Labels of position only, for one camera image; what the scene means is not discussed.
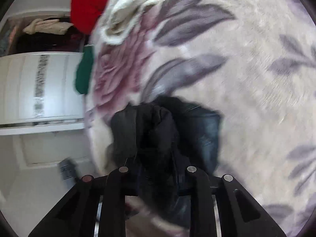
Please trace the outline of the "grey gloved right hand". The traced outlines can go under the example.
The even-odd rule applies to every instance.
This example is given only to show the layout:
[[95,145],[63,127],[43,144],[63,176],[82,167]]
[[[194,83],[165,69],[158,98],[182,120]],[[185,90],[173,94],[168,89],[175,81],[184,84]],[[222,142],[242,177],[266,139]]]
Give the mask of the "grey gloved right hand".
[[128,196],[126,205],[136,214],[126,221],[126,236],[181,236],[183,229],[159,217],[140,198]]

